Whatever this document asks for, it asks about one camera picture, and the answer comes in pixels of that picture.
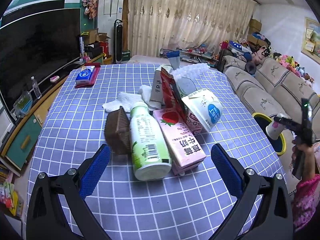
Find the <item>pink patterned sleeve forearm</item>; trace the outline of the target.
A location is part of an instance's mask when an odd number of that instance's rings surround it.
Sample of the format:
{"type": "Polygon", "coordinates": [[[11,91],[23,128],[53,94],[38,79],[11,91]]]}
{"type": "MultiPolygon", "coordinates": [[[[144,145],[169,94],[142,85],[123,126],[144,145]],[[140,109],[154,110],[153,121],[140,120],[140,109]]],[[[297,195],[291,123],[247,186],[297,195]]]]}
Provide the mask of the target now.
{"type": "Polygon", "coordinates": [[[294,232],[304,228],[316,213],[319,205],[319,174],[297,184],[292,202],[294,232]]]}

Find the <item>person's right hand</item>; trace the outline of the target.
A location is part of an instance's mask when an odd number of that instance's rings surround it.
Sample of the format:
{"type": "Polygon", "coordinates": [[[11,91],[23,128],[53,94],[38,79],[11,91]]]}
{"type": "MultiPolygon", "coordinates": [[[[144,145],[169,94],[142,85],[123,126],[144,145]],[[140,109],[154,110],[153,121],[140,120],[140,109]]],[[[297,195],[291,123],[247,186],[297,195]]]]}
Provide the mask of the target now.
{"type": "Polygon", "coordinates": [[[302,163],[302,156],[304,156],[304,165],[302,172],[300,173],[301,180],[307,181],[315,177],[315,156],[313,152],[313,146],[307,144],[299,144],[298,140],[292,141],[294,144],[292,150],[292,160],[294,161],[294,175],[298,172],[298,166],[302,163]]]}

